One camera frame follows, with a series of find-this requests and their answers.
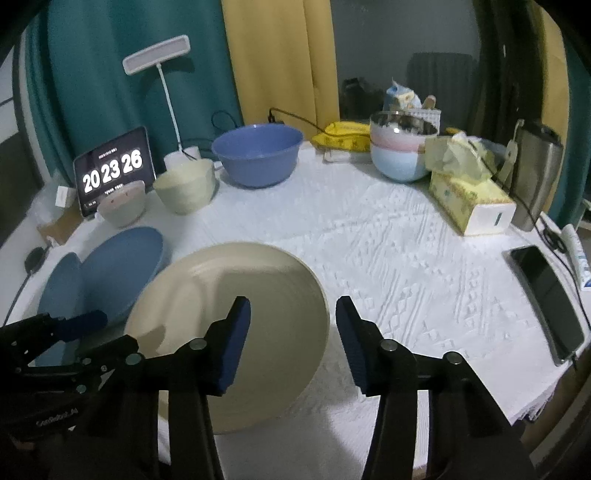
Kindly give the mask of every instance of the smartphone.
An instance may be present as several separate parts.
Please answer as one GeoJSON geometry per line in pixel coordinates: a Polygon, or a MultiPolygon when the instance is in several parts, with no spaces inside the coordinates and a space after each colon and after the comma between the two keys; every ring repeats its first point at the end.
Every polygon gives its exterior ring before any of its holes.
{"type": "Polygon", "coordinates": [[[511,250],[509,257],[539,317],[554,363],[561,365],[584,340],[573,305],[538,247],[511,250]]]}

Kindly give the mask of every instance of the yellow package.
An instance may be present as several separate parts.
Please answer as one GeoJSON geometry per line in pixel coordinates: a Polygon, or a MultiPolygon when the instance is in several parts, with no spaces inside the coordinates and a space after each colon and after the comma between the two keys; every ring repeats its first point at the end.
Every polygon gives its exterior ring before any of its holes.
{"type": "Polygon", "coordinates": [[[333,122],[324,129],[332,135],[343,135],[342,137],[331,137],[319,133],[312,137],[314,146],[323,148],[338,148],[351,152],[369,151],[369,125],[357,122],[333,122]]]}

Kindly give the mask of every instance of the digital clock display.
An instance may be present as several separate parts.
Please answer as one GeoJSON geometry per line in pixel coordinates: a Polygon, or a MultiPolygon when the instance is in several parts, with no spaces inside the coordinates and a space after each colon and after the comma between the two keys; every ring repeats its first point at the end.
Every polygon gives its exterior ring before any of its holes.
{"type": "Polygon", "coordinates": [[[80,211],[84,217],[96,212],[107,195],[135,180],[151,187],[155,175],[148,134],[138,127],[74,160],[80,211]]]}

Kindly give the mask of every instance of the beige plate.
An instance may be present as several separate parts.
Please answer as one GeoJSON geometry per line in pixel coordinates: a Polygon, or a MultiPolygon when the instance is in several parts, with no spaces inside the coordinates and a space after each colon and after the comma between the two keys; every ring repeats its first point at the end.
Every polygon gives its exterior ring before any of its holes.
{"type": "MultiPolygon", "coordinates": [[[[268,245],[205,248],[162,271],[125,328],[146,357],[166,355],[205,335],[238,295],[251,301],[251,326],[233,385],[223,397],[209,397],[216,434],[281,415],[312,379],[326,348],[329,312],[311,270],[268,245]]],[[[167,404],[161,395],[165,418],[167,404]]]]}

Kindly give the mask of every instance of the tissue box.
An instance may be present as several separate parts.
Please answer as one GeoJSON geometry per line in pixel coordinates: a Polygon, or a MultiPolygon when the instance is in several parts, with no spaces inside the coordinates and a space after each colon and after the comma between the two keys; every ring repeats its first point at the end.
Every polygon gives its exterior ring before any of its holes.
{"type": "Polygon", "coordinates": [[[492,180],[472,185],[433,172],[429,191],[466,236],[503,233],[515,213],[515,202],[492,180]]]}

